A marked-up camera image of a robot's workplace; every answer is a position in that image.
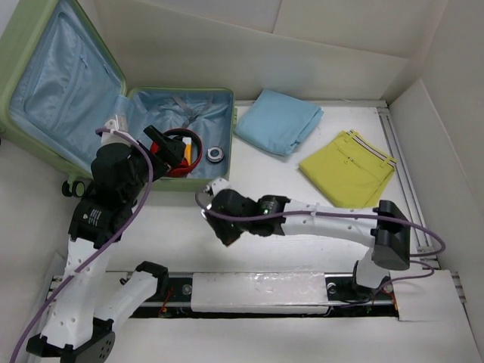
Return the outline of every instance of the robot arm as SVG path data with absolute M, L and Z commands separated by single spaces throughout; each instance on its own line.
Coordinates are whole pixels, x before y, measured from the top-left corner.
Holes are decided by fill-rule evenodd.
M 126 134 L 126 120 L 115 116 L 106 127 Z M 145 133 L 160 147 L 150 157 L 153 180 L 182 162 L 185 145 L 150 126 Z M 61 362 L 103 362 L 109 356 L 115 331 L 152 296 L 163 298 L 168 288 L 167 268 L 143 262 L 132 278 L 104 306 L 95 309 L 107 264 L 117 243 L 110 240 L 132 216 L 132 208 L 148 179 L 141 152 L 114 134 L 103 134 L 92 162 L 93 181 L 77 205 L 69 227 L 64 279 L 75 278 L 62 290 L 42 332 L 29 339 L 27 351 Z M 83 270 L 78 267 L 108 244 Z
M 206 191 L 213 195 L 210 211 L 234 217 L 257 217 L 277 215 L 273 219 L 232 222 L 203 213 L 216 236 L 225 246 L 230 246 L 240 235 L 251 234 L 267 237 L 276 235 L 313 234 L 334 237 L 368 247 L 365 257 L 355 264 L 353 281 L 356 287 L 378 288 L 388 275 L 388 270 L 406 270 L 410 266 L 410 228 L 397 223 L 376 219 L 317 218 L 317 212 L 367 214 L 405 219 L 399 208 L 390 201 L 381 200 L 373 209 L 342 209 L 302 203 L 287 197 L 266 195 L 258 201 L 241 196 L 230 189 L 222 178 L 208 185 Z M 306 215 L 290 218 L 281 214 L 306 211 Z

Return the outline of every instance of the folded blue towel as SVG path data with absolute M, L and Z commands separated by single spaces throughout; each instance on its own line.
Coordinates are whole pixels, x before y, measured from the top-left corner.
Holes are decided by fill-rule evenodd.
M 264 89 L 240 118 L 235 133 L 269 153 L 286 157 L 317 126 L 323 111 L 315 104 Z

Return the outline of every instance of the red headphones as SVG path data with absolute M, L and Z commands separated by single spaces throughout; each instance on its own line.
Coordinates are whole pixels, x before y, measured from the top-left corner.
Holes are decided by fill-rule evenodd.
M 188 165 L 188 161 L 184 158 L 183 161 L 175 168 L 172 168 L 167 176 L 170 178 L 181 178 L 182 176 L 187 175 L 189 172 L 191 172 L 193 169 L 195 169 L 202 159 L 203 155 L 203 145 L 202 145 L 202 140 L 200 137 L 190 129 L 171 129 L 168 131 L 165 131 L 163 133 L 165 136 L 176 136 L 176 137 L 186 137 L 186 138 L 191 138 L 195 146 L 197 146 L 197 159 L 191 164 Z M 160 147 L 158 144 L 153 143 L 151 144 L 150 152 L 152 154 L 156 154 Z

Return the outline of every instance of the headphones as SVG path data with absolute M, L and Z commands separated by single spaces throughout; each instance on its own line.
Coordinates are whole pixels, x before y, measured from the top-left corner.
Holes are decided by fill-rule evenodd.
M 170 178 L 181 178 L 182 176 L 187 175 L 193 169 L 195 169 L 198 163 L 200 162 L 200 160 L 202 159 L 202 155 L 203 155 L 202 140 L 200 139 L 200 136 L 198 136 L 195 132 L 191 131 L 190 129 L 171 129 L 171 130 L 165 131 L 163 134 L 165 136 L 175 136 L 172 140 L 174 142 L 177 141 L 178 143 L 182 143 L 184 145 L 184 147 L 178 147 L 178 154 L 182 162 L 179 163 L 177 166 L 173 167 L 167 174 L 167 176 L 169 176 Z M 191 165 L 188 165 L 188 161 L 184 158 L 186 145 L 182 141 L 183 137 L 191 138 L 191 140 L 197 147 L 197 159 Z M 160 147 L 158 146 L 158 144 L 153 142 L 153 144 L 151 144 L 151 147 L 150 147 L 150 152 L 152 154 L 156 154 L 159 150 L 160 150 Z

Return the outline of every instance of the green suitcase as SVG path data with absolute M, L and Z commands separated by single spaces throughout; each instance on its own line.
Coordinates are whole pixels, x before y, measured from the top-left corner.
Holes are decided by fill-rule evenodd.
M 228 177 L 237 113 L 226 88 L 135 88 L 126 80 L 76 0 L 20 0 L 0 39 L 0 136 L 69 176 L 91 178 L 100 147 L 95 129 L 124 114 L 129 133 L 146 147 L 142 130 L 188 127 L 225 158 L 203 155 L 186 178 L 162 178 L 154 189 L 195 191 Z

